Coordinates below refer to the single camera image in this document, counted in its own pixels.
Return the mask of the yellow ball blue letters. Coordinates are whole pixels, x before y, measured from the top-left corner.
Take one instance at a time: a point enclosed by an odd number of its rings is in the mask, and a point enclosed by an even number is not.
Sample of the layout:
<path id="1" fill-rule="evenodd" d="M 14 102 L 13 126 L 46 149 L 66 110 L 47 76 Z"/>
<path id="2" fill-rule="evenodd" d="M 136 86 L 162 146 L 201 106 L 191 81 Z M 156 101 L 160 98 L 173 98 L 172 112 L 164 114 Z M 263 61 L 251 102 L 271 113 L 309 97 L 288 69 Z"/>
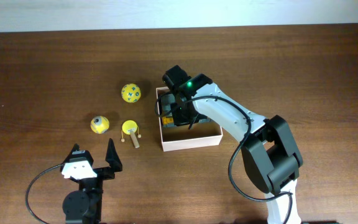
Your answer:
<path id="1" fill-rule="evenodd" d="M 141 90 L 135 83 L 129 83 L 123 86 L 121 97 L 125 102 L 135 103 L 141 98 Z"/>

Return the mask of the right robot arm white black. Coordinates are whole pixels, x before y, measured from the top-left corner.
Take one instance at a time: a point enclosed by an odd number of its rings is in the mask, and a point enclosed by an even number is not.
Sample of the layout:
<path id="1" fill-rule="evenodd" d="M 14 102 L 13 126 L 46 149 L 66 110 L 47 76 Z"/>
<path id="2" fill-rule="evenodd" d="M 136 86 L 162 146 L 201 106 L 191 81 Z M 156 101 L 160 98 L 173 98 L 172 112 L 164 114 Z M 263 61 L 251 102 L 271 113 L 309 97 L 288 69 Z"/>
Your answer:
<path id="1" fill-rule="evenodd" d="M 268 223 L 301 223 L 295 189 L 303 158 L 288 123 L 279 115 L 266 118 L 248 110 L 202 73 L 192 78 L 176 65 L 162 80 L 176 105 L 158 116 L 180 113 L 194 123 L 201 115 L 218 123 L 239 143 L 228 165 L 234 189 L 249 200 L 259 201 L 241 191 L 233 179 L 232 167 L 240 154 L 248 178 L 265 195 L 261 201 L 267 205 Z"/>

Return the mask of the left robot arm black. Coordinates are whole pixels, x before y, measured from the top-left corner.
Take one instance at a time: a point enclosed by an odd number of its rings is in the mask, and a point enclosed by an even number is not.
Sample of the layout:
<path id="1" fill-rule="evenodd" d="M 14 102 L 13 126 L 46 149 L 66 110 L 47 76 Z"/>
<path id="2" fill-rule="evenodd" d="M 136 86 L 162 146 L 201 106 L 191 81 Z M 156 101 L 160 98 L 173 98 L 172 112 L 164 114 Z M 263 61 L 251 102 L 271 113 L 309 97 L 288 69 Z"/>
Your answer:
<path id="1" fill-rule="evenodd" d="M 63 161 L 60 169 L 63 177 L 78 184 L 78 190 L 70 192 L 63 200 L 62 210 L 66 223 L 100 223 L 103 201 L 103 182 L 115 178 L 122 171 L 122 163 L 116 152 L 114 141 L 108 141 L 105 161 L 107 167 L 93 167 L 93 158 L 78 144 Z"/>

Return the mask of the yellow grey dump truck toy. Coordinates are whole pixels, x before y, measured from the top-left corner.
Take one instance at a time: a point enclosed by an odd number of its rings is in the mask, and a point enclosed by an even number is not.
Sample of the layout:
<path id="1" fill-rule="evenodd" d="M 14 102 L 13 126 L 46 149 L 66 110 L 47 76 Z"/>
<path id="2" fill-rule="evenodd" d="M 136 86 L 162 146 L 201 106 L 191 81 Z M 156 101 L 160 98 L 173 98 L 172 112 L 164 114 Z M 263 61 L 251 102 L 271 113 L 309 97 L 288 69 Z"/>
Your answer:
<path id="1" fill-rule="evenodd" d="M 161 97 L 161 110 L 162 114 L 167 114 L 170 110 L 176 107 L 175 97 L 169 93 Z M 173 114 L 170 113 L 162 118 L 162 124 L 164 128 L 173 128 L 175 126 Z"/>

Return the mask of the yellow wooden pellet drum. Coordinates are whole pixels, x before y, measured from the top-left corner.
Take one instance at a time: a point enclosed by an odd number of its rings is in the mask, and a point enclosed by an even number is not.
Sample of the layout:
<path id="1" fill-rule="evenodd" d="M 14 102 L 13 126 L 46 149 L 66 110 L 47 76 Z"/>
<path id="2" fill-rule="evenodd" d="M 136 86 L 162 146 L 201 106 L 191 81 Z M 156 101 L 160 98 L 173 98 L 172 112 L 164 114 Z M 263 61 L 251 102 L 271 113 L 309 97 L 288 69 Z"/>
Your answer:
<path id="1" fill-rule="evenodd" d="M 129 135 L 131 137 L 134 147 L 140 148 L 139 139 L 142 135 L 139 132 L 139 126 L 134 120 L 127 120 L 123 122 L 121 129 L 121 142 L 125 142 L 124 135 Z"/>

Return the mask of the yellow ball with eye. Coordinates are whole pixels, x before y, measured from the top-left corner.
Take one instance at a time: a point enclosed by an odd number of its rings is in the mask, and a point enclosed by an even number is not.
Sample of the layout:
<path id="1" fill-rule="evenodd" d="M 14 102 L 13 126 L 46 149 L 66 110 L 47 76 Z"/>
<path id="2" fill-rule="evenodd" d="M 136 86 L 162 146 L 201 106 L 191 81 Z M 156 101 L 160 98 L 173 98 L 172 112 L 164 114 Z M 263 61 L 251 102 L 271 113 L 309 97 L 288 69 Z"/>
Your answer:
<path id="1" fill-rule="evenodd" d="M 103 134 L 109 129 L 109 120 L 104 116 L 95 116 L 90 123 L 91 130 L 96 134 Z"/>

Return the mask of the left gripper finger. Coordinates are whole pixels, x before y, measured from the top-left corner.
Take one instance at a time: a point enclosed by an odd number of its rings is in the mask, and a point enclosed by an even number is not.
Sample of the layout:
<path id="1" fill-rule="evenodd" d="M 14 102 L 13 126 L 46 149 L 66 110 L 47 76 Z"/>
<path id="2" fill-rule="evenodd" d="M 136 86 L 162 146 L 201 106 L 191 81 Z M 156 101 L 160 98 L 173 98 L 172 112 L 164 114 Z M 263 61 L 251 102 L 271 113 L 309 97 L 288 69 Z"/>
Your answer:
<path id="1" fill-rule="evenodd" d="M 108 142 L 108 148 L 106 151 L 105 161 L 114 170 L 114 172 L 122 171 L 122 162 L 117 154 L 114 141 L 110 138 Z"/>
<path id="2" fill-rule="evenodd" d="M 81 151 L 80 146 L 77 143 L 75 143 L 72 150 L 69 152 L 69 154 L 63 160 L 63 162 L 62 162 L 63 166 L 62 166 L 61 170 L 63 170 L 64 165 L 66 163 L 85 161 L 85 160 L 86 160 L 85 152 Z"/>

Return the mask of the yellow grey mixer truck toy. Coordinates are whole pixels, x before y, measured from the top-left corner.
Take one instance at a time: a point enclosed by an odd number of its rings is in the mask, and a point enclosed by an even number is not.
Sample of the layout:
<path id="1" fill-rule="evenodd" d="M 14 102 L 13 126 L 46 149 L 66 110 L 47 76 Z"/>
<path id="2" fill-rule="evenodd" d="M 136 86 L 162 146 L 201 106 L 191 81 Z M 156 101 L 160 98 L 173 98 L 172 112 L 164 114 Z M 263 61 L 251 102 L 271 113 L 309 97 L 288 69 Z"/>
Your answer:
<path id="1" fill-rule="evenodd" d="M 208 123 L 210 121 L 211 119 L 203 114 L 198 114 L 195 119 L 195 123 Z"/>

